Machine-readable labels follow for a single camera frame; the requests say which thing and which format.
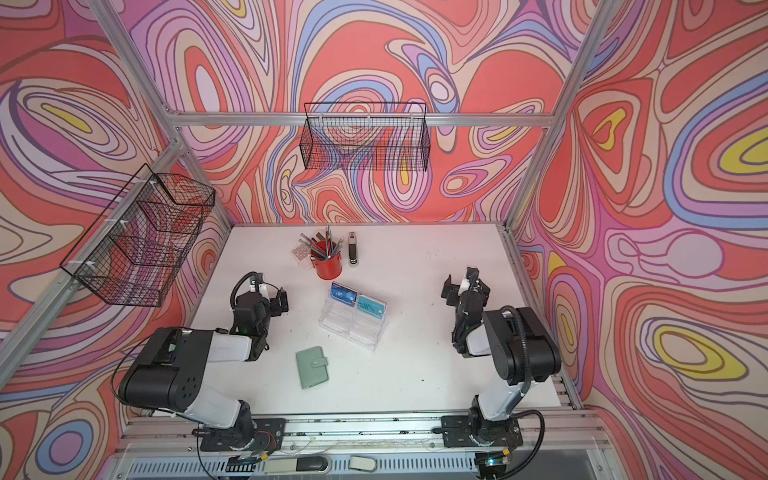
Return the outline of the mint green card wallet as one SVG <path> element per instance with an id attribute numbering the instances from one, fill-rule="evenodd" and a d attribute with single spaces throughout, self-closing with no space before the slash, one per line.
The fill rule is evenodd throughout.
<path id="1" fill-rule="evenodd" d="M 320 346 L 297 352 L 295 359 L 302 389 L 310 389 L 329 380 L 328 359 Z"/>

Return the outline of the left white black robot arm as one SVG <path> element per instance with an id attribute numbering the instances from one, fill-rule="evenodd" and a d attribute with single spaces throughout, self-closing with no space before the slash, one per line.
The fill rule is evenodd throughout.
<path id="1" fill-rule="evenodd" d="M 229 296 L 232 326 L 214 330 L 164 327 L 146 341 L 116 390 L 121 404 L 177 415 L 194 422 L 192 435 L 205 452 L 269 455 L 281 446 L 285 422 L 258 423 L 248 402 L 206 384 L 215 363 L 252 363 L 269 350 L 271 320 L 289 311 L 284 288 L 249 272 Z"/>

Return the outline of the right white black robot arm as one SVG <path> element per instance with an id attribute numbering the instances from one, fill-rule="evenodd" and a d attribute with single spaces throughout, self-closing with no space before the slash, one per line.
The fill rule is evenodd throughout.
<path id="1" fill-rule="evenodd" d="M 435 432 L 447 448 L 521 446 L 519 420 L 526 414 L 517 407 L 534 386 L 561 369 L 558 347 L 534 310 L 489 310 L 490 293 L 474 267 L 466 269 L 460 283 L 448 277 L 442 287 L 441 297 L 455 309 L 454 349 L 464 358 L 489 357 L 496 371 L 466 414 L 441 418 Z"/>

